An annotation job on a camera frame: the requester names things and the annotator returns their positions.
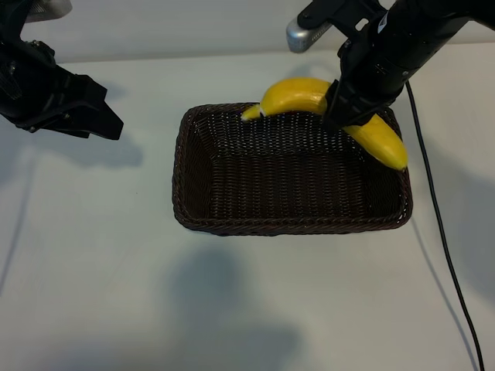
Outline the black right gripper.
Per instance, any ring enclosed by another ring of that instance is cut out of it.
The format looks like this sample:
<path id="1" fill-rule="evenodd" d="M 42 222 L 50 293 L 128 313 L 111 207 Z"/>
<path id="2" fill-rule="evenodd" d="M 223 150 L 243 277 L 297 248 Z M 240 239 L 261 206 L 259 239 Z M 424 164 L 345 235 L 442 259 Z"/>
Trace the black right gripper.
<path id="1" fill-rule="evenodd" d="M 341 75 L 325 94 L 323 129 L 364 125 L 372 114 L 395 101 L 422 67 L 422 35 L 410 29 L 345 32 L 340 47 Z"/>

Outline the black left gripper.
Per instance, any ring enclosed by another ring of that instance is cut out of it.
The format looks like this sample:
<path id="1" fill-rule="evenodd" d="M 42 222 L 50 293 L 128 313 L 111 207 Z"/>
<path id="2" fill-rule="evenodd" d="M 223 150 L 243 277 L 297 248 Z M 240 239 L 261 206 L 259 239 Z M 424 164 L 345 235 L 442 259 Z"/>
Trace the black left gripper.
<path id="1" fill-rule="evenodd" d="M 1 116 L 31 133 L 46 129 L 117 141 L 124 123 L 105 103 L 107 89 L 57 66 L 45 43 L 21 38 L 26 23 L 60 19 L 71 10 L 70 1 L 1 2 Z M 82 125 L 80 110 L 88 104 L 102 105 L 88 108 Z"/>

